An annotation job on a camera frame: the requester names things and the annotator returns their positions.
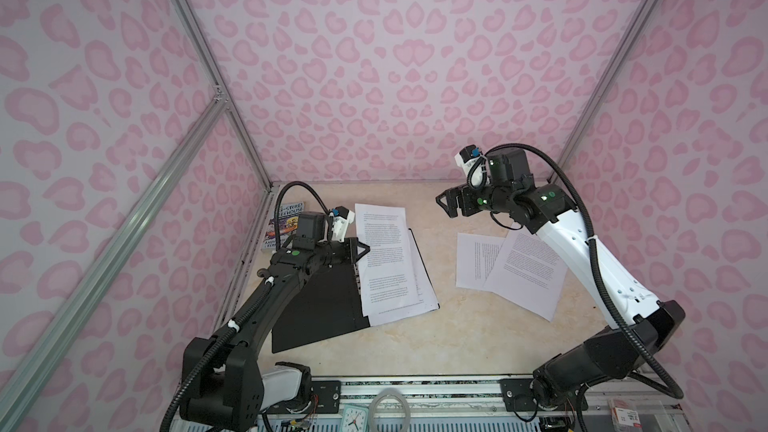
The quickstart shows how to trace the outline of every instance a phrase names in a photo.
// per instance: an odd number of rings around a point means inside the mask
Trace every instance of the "stack of paper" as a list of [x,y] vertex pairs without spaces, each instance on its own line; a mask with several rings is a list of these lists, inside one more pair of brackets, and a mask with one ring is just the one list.
[[362,313],[371,326],[439,306],[402,207],[355,204],[357,237],[371,251],[358,262]]
[[458,234],[456,287],[493,292],[550,322],[566,270],[552,248],[525,229],[506,238]]

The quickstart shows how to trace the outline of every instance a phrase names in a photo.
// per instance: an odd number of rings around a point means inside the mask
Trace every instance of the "table surface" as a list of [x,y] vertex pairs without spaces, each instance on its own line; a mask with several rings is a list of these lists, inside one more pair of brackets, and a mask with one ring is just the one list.
[[[440,309],[398,322],[371,327],[314,344],[272,354],[271,335],[264,342],[259,367],[277,361],[308,365],[315,376],[530,374],[556,354],[570,350],[605,327],[589,293],[568,271],[554,320],[491,292],[456,287],[456,234],[504,237],[506,230],[487,213],[449,218],[435,204],[450,182],[316,184],[325,204],[354,210],[356,203],[406,208]],[[283,203],[304,202],[319,211],[315,199],[293,187]],[[355,235],[354,225],[348,236]],[[271,251],[256,254],[241,302],[261,282],[255,272],[269,265]]]

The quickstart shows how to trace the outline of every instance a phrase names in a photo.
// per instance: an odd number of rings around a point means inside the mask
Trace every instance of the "black clipboard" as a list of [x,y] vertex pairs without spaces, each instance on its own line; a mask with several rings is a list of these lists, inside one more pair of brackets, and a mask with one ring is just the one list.
[[[413,235],[412,229],[408,230],[416,243],[418,258],[424,264],[416,236]],[[324,341],[370,326],[368,317],[362,314],[354,266],[337,265],[312,277],[310,283],[288,303],[272,327],[272,353]]]

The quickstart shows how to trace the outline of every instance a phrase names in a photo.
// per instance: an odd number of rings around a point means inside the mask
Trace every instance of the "clock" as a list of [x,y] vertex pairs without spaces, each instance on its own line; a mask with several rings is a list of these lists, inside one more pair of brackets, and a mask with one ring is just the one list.
[[368,428],[368,409],[356,405],[344,405],[341,416],[340,432],[366,432]]

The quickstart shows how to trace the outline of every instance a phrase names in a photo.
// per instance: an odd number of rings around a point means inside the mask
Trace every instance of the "wall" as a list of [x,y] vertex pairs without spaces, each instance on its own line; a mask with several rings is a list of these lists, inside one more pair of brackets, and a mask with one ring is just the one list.
[[0,387],[212,97],[168,0],[0,0]]
[[638,1],[191,0],[275,180],[460,178],[472,142],[557,157]]
[[765,429],[766,0],[665,0],[568,172],[686,320],[659,354],[696,432]]
[[20,430],[156,430],[184,348],[213,331],[261,195],[222,117]]

